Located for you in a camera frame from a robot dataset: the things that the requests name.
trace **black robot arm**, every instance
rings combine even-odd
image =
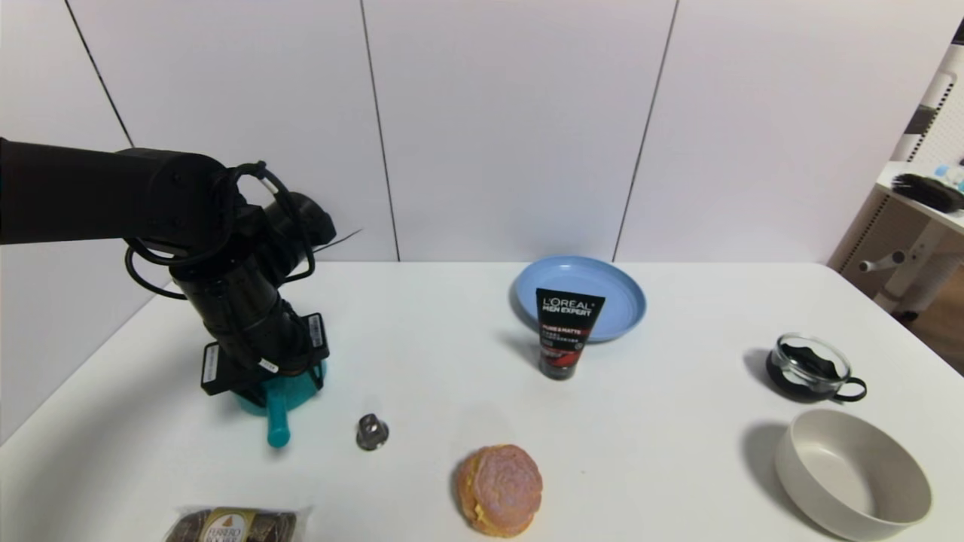
[[[262,179],[275,202],[248,204],[237,188],[244,175]],[[201,314],[217,340],[205,348],[205,359],[215,348],[217,361],[201,379],[208,393],[233,391],[263,406],[263,381],[308,370],[321,387],[315,369],[328,356],[321,315],[299,316],[278,287],[314,271],[313,247],[331,242],[335,226],[263,162],[226,168],[186,152],[0,139],[0,244],[104,238],[127,242],[127,268],[139,284],[186,298]],[[184,295],[140,280],[134,253],[169,266]],[[289,276],[304,259],[308,271]]]

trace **wooden floor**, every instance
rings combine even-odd
[[[964,375],[964,267],[944,285],[934,303],[907,327]]]

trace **bun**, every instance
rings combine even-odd
[[[462,513],[491,536],[516,536],[529,527],[542,503],[539,467],[520,447],[483,447],[462,463],[456,477]]]

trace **teal tool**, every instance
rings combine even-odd
[[[322,360],[320,366],[310,369],[315,376],[324,380],[328,372],[327,360]],[[267,407],[255,406],[241,395],[236,395],[238,404],[249,414],[264,416],[268,419],[268,444],[271,447],[284,447],[291,440],[291,430],[288,429],[288,411],[298,408],[317,392],[314,381],[308,372],[298,376],[276,376],[265,381],[265,403]]]

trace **plastic wrapper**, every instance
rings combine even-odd
[[[180,512],[164,542],[303,542],[309,510],[198,506]]]

